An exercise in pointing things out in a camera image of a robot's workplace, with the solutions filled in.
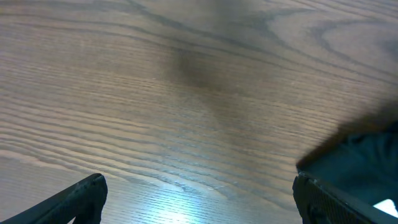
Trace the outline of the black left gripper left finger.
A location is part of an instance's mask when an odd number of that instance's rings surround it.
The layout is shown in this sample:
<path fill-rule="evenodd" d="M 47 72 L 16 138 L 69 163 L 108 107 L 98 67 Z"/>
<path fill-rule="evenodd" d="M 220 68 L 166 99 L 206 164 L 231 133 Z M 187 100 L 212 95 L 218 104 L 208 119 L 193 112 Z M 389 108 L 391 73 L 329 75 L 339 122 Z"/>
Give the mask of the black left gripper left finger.
<path fill-rule="evenodd" d="M 92 174 L 2 224 L 100 224 L 108 186 L 102 174 Z"/>

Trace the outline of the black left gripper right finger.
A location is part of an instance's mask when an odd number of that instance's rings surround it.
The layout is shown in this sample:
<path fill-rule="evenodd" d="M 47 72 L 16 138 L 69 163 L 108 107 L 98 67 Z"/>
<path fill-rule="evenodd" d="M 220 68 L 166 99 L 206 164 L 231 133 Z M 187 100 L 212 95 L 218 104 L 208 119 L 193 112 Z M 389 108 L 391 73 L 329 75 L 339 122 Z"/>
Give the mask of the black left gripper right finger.
<path fill-rule="evenodd" d="M 397 218 L 304 172 L 293 196 L 303 224 L 397 224 Z"/>

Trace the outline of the black shorts garment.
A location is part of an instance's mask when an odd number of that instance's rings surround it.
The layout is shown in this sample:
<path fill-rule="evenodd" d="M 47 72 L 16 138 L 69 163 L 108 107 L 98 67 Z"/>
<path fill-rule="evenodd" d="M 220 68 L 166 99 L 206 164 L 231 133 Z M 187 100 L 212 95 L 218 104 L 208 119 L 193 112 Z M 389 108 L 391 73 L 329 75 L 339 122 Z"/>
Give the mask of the black shorts garment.
<path fill-rule="evenodd" d="M 317 149 L 298 162 L 297 172 L 397 218 L 397 123 Z"/>

